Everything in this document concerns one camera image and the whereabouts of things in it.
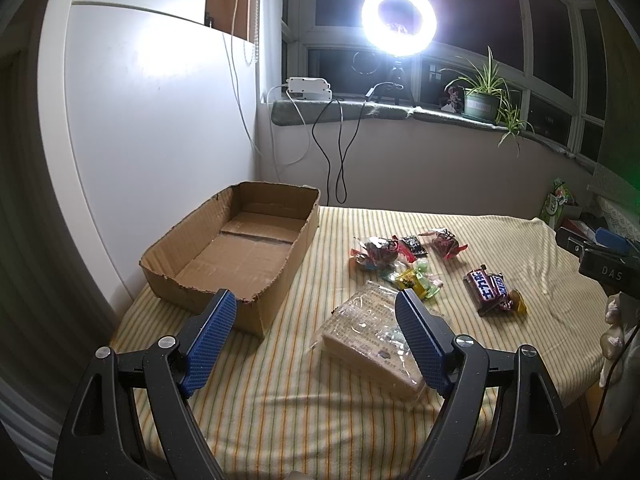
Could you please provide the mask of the snickers bar brown wrapper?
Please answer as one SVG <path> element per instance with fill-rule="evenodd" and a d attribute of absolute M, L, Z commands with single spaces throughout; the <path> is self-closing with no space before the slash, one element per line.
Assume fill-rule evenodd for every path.
<path fill-rule="evenodd" d="M 465 274 L 463 281 L 479 316 L 492 311 L 527 313 L 522 294 L 506 286 L 502 274 L 488 272 L 486 266 L 480 266 Z"/>

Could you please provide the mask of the red clear bag dark snack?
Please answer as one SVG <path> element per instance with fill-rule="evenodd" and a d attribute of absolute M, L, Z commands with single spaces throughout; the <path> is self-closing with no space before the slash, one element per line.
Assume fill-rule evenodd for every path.
<path fill-rule="evenodd" d="M 410 266 L 416 261 L 416 256 L 397 236 L 355 237 L 349 258 L 360 268 L 371 271 Z"/>

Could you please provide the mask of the potted spider plant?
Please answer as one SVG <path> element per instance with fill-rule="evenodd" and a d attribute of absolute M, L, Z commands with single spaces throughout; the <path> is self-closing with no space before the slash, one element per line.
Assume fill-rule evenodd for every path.
<path fill-rule="evenodd" d="M 461 86 L 465 91 L 464 111 L 459 115 L 476 122 L 503 126 L 506 133 L 503 133 L 498 145 L 513 138 L 519 148 L 520 135 L 527 130 L 533 131 L 534 128 L 523 118 L 521 109 L 512 100 L 512 89 L 500 75 L 500 65 L 495 61 L 491 47 L 487 47 L 487 58 L 482 65 L 476 65 L 471 60 L 468 63 L 472 68 L 472 72 L 468 74 L 450 67 L 440 70 L 441 73 L 454 74 L 444 90 L 450 84 Z"/>

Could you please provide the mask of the green clear mint candy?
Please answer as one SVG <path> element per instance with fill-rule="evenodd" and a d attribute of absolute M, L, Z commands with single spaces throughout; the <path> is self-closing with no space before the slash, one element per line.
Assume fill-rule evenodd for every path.
<path fill-rule="evenodd" d="M 444 283 L 431 272 L 427 258 L 418 259 L 410 263 L 409 266 L 413 268 L 414 274 L 416 274 L 416 284 L 413 289 L 416 296 L 418 296 L 420 300 L 435 297 Z"/>

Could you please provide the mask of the packaged sliced bread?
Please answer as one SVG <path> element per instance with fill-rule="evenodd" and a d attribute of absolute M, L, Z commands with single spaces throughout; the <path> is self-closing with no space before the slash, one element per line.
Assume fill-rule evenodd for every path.
<path fill-rule="evenodd" d="M 368 281 L 332 311 L 310 346 L 393 398 L 413 402 L 420 398 L 425 382 L 396 320 L 397 296 L 397 290 Z"/>

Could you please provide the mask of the brown cardboard box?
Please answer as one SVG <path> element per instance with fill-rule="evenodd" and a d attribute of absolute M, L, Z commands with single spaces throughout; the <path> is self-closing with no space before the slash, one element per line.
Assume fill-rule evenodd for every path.
<path fill-rule="evenodd" d="M 246 181 L 190 212 L 140 259 L 157 297 L 199 314 L 214 293 L 238 302 L 234 327 L 264 338 L 319 226 L 320 191 Z"/>

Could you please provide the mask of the small red clear nut bag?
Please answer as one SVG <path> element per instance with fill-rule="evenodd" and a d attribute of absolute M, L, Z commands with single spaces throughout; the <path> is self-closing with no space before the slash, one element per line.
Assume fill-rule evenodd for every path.
<path fill-rule="evenodd" d="M 430 229 L 419 236 L 427 241 L 437 255 L 444 260 L 456 258 L 460 252 L 468 249 L 467 244 L 461 244 L 453 232 L 444 228 Z"/>

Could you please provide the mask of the red green triangular snack packet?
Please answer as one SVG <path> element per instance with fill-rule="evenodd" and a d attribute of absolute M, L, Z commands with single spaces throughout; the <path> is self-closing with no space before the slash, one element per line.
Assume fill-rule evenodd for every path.
<path fill-rule="evenodd" d="M 380 271 L 380 277 L 397 289 L 414 289 L 416 274 L 411 266 L 389 266 Z"/>

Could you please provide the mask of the black candy wrapper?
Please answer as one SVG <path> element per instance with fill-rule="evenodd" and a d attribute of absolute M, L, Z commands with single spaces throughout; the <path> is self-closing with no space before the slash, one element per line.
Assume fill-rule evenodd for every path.
<path fill-rule="evenodd" d="M 404 237 L 393 236 L 393 241 L 397 245 L 398 254 L 402 255 L 402 258 L 408 263 L 413 263 L 418 259 L 427 257 L 425 247 L 414 235 Z"/>

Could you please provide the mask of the snickers bar blue label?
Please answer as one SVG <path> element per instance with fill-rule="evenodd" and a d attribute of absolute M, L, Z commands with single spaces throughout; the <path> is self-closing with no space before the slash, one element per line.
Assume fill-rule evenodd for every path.
<path fill-rule="evenodd" d="M 480 270 L 480 293 L 485 301 L 493 302 L 506 302 L 509 296 L 503 276 L 485 269 Z"/>

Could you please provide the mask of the green snack bag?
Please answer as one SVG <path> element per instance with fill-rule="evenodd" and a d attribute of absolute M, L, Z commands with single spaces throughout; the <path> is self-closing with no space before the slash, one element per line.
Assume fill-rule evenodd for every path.
<path fill-rule="evenodd" d="M 552 183 L 552 191 L 544 198 L 539 218 L 551 229 L 556 230 L 568 214 L 579 214 L 581 211 L 566 183 L 556 178 Z"/>

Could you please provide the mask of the white power strip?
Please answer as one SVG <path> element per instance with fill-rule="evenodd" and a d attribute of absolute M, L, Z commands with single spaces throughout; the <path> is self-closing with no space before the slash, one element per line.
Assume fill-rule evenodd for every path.
<path fill-rule="evenodd" d="M 290 77 L 286 81 L 288 94 L 296 100 L 331 101 L 333 92 L 331 85 L 319 77 Z"/>

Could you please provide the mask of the small pink figurine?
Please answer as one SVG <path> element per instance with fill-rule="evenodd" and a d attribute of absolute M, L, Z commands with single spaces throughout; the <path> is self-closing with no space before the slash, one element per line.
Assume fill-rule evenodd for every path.
<path fill-rule="evenodd" d="M 451 114 L 462 114 L 464 111 L 464 89 L 458 84 L 450 84 L 439 100 L 440 109 Z"/>

